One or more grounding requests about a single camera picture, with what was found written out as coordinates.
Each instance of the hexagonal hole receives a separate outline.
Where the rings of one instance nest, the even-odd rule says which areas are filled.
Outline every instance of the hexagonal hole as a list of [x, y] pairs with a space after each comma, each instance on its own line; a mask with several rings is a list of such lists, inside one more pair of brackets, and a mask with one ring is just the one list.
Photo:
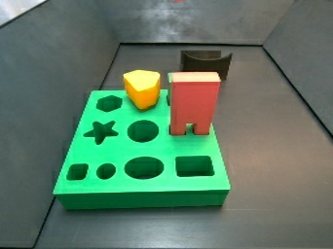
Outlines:
[[160, 127], [152, 121], [137, 121], [130, 125], [127, 135], [136, 142], [146, 143], [160, 135]]
[[152, 157], [141, 157], [130, 160], [125, 166], [126, 174], [136, 179], [152, 179], [162, 174], [164, 163]]
[[89, 171], [89, 164], [86, 163], [73, 164], [69, 170], [69, 176], [67, 176], [69, 180], [70, 181], [83, 180], [86, 178], [87, 171]]
[[180, 177], [213, 176], [213, 160], [209, 156], [177, 157], [176, 170]]
[[111, 112], [115, 111], [118, 108], [121, 108], [122, 105], [122, 98], [117, 96], [107, 96], [99, 99], [97, 108], [103, 112]]
[[97, 174], [102, 180], [110, 179], [117, 173], [117, 168], [113, 164], [105, 163], [99, 166]]

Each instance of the circular hole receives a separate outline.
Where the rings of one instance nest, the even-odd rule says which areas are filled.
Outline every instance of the circular hole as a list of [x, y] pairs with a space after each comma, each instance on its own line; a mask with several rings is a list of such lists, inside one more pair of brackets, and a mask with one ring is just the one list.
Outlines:
[[164, 163], [150, 157], [141, 157], [130, 160], [125, 166], [126, 174], [136, 179], [152, 179], [164, 172]]
[[130, 125], [127, 134], [136, 142], [146, 143], [158, 136], [160, 127], [152, 121], [137, 121]]
[[106, 164], [99, 166], [98, 177], [102, 180], [110, 179], [115, 175], [115, 173], [117, 173], [117, 168], [113, 164], [106, 163]]

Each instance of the red block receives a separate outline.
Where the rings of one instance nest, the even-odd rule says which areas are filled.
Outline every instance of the red block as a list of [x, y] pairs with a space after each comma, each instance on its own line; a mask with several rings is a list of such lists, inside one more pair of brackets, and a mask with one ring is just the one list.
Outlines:
[[172, 73], [172, 135], [185, 135], [186, 124], [193, 124], [197, 135], [210, 134], [220, 85], [216, 72]]

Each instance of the star-shaped hole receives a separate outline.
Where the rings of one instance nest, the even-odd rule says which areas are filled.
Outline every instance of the star-shaped hole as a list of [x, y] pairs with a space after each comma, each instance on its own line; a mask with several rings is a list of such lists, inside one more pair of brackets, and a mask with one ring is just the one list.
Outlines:
[[109, 136], [118, 136], [119, 133], [114, 130], [115, 121], [106, 124], [99, 122], [93, 123], [93, 130], [85, 133], [85, 137], [95, 137], [97, 145], [101, 145]]

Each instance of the gray wall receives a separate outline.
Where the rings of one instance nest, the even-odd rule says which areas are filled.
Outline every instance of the gray wall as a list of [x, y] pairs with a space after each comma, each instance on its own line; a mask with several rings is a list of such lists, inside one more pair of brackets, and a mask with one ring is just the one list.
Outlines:
[[293, 0], [101, 0], [125, 43], [263, 45]]
[[297, 0], [264, 47], [333, 133], [333, 1]]
[[119, 42], [89, 0], [43, 4], [0, 29], [0, 247], [31, 247], [79, 119]]

